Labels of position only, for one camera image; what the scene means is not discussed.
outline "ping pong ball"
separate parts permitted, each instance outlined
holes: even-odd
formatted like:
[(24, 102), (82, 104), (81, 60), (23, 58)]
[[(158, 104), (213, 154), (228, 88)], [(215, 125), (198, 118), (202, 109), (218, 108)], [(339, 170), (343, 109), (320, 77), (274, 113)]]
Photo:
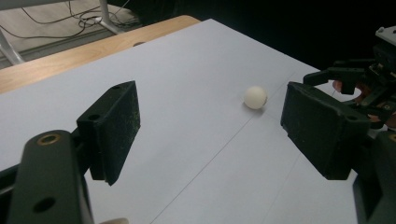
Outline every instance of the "ping pong ball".
[(251, 109), (260, 109), (267, 102), (267, 98), (267, 92), (263, 88), (253, 86), (245, 92), (244, 102)]

